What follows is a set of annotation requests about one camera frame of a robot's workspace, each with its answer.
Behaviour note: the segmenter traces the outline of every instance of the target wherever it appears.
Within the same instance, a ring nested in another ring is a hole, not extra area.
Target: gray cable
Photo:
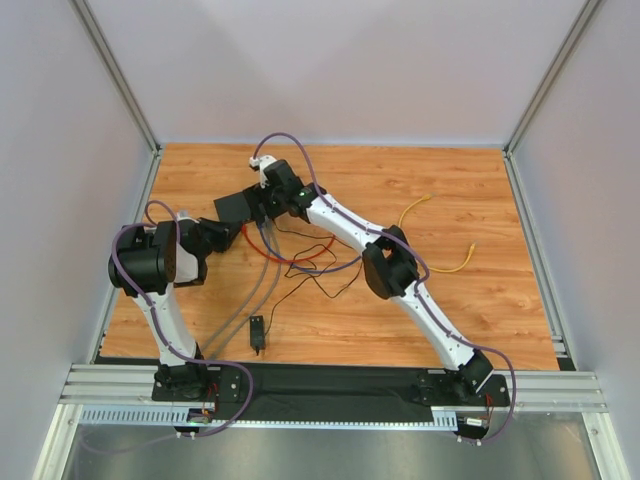
[[[249,295],[247,295],[247,298],[244,299],[244,301],[240,304],[240,306],[236,309],[236,311],[231,314],[231,316],[226,320],[226,322],[224,322],[220,328],[218,328],[215,332],[213,332],[211,336],[202,343],[202,345],[200,346],[200,351],[204,353],[207,350],[207,348],[211,346],[214,340],[218,338],[218,335],[220,335],[223,332],[223,330],[227,328],[229,324],[231,324],[231,322],[233,322],[237,318],[238,315],[240,315],[242,310],[245,309],[245,307],[249,304],[253,296],[256,294],[256,292],[260,288],[260,285],[262,285],[262,282],[264,281],[264,277],[267,273],[268,266],[269,266],[269,259],[267,258],[266,261],[264,262],[264,266],[262,267],[262,272],[260,272],[260,277],[258,278],[258,281],[254,285],[253,289],[251,289],[251,291],[249,292]]]
[[[278,245],[278,240],[276,239],[275,233],[271,228],[271,222],[267,222],[267,238],[269,237],[271,237],[271,240],[273,241],[273,247],[274,247],[273,249],[279,255],[280,246]],[[209,355],[209,359],[216,358],[220,354],[220,352],[229,344],[229,342],[233,339],[236,333],[238,333],[240,329],[249,321],[249,318],[251,318],[253,314],[255,314],[258,310],[260,310],[260,308],[262,308],[262,306],[265,303],[267,303],[267,300],[269,300],[269,297],[271,297],[271,294],[273,293],[273,291],[276,288],[276,285],[278,284],[278,280],[280,280],[281,270],[282,270],[282,263],[278,262],[278,269],[276,270],[276,276],[274,277],[273,283],[271,283],[271,286],[269,287],[269,290],[267,291],[267,293],[264,294],[264,297],[262,297],[262,299],[258,302],[258,305],[256,305],[253,308],[253,310],[251,310],[251,312],[249,312],[249,314],[244,318],[244,320],[242,320],[238,324],[238,326],[236,326],[236,328],[233,329],[233,331],[229,334],[229,336],[227,336],[227,338],[224,339],[224,341],[218,346],[218,348],[216,348],[215,351],[211,355]]]

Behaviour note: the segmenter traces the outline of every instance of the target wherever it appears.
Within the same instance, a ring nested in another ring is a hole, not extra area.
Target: wooden table
[[[193,217],[217,219],[213,200],[258,181],[247,166],[251,145],[168,145],[151,198]],[[309,174],[293,146],[267,145],[262,153],[285,158],[303,181]],[[542,302],[532,272],[518,214],[499,150],[310,146],[320,183],[343,205],[381,225],[397,223],[403,209],[426,193],[434,197],[411,210],[403,228],[427,263],[459,265],[471,242],[477,248],[468,266],[453,274],[432,273],[427,288],[470,340],[498,348],[518,369],[558,368]],[[153,207],[154,219],[167,219]],[[282,216],[280,228],[326,234],[300,219]],[[248,234],[264,247],[255,225]],[[282,255],[292,258],[318,240],[277,232]],[[337,245],[342,264],[354,253]],[[318,258],[323,268],[329,254]],[[239,236],[232,248],[208,259],[202,287],[179,289],[178,302],[189,330],[202,344],[241,304],[258,279],[265,259]],[[275,275],[269,266],[250,307]],[[337,292],[357,272],[357,265],[319,278],[328,293]],[[303,276],[281,278],[259,311],[268,323],[273,305]],[[237,325],[236,319],[231,327]],[[239,361],[317,364],[438,366],[439,359],[418,327],[389,301],[370,292],[362,273],[336,299],[327,298],[312,281],[276,309],[266,351],[249,348],[248,326],[221,352]],[[224,335],[219,337],[209,353]],[[102,356],[156,357],[147,323],[133,302],[121,295],[103,342]],[[491,356],[496,367],[504,362]]]

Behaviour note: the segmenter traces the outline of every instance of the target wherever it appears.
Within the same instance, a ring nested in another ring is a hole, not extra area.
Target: metal frame
[[[84,25],[90,41],[96,48],[100,59],[109,72],[153,155],[149,166],[147,181],[137,207],[135,218],[138,219],[142,216],[144,204],[149,197],[158,170],[161,160],[160,146],[135,96],[131,92],[87,0],[70,0],[70,3]],[[572,349],[570,345],[567,345],[568,339],[565,335],[561,311],[555,300],[555,289],[552,279],[548,274],[547,263],[543,252],[536,240],[536,229],[530,215],[526,198],[520,188],[521,182],[514,162],[513,152],[526,134],[527,128],[547,98],[556,79],[562,72],[580,38],[602,3],[602,0],[585,0],[580,13],[565,37],[558,53],[503,149],[505,168],[511,183],[536,278],[540,285],[540,293],[547,312],[554,349],[556,355],[560,358],[570,358]],[[116,299],[116,292],[114,289],[111,289],[109,298],[105,302],[101,312],[102,323],[96,335],[95,342],[92,345],[93,352],[90,357],[91,362],[95,360],[99,352],[102,337],[108,327]],[[193,405],[191,403],[159,404],[158,402],[153,402],[152,404],[151,391],[153,388],[153,372],[155,368],[154,366],[136,365],[73,365],[62,391],[60,403],[57,407],[33,478],[37,480],[59,480],[61,478],[70,454],[76,427],[79,423],[87,421],[87,419],[95,420],[96,418],[100,418],[100,421],[109,422],[112,421],[109,420],[109,418],[114,418],[113,412],[124,411],[129,412],[129,414],[134,414],[135,412],[150,412],[154,409],[164,409],[166,411],[167,408],[172,411],[176,408],[180,409]],[[497,373],[505,375],[508,386],[511,388],[511,378],[508,372]],[[585,426],[589,432],[591,447],[603,478],[629,478],[629,473],[620,452],[609,414],[607,413],[607,405],[595,374],[591,372],[573,371],[518,371],[516,375],[518,382],[517,412],[582,413]],[[440,409],[434,408],[434,410],[447,413],[447,409],[442,407],[440,407]],[[464,409],[457,408],[456,411],[464,411]],[[145,416],[144,418],[145,422],[147,422],[146,424],[149,422],[154,424],[153,417],[150,419],[149,416]],[[259,428],[283,426],[287,428],[369,427],[368,425],[296,425],[295,422],[288,425],[278,424],[278,422],[273,422],[273,425],[269,422],[245,423],[247,424],[245,425],[241,422],[238,426],[253,426]],[[398,428],[393,425],[378,425],[374,427]]]

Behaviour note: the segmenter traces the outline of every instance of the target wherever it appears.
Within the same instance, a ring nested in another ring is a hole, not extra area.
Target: white panel
[[[92,0],[168,141],[502,145],[583,0]]]
[[[600,378],[632,478],[640,478],[639,22],[637,1],[604,2],[516,152],[571,345]]]
[[[67,2],[2,6],[0,476],[26,479],[150,153]]]

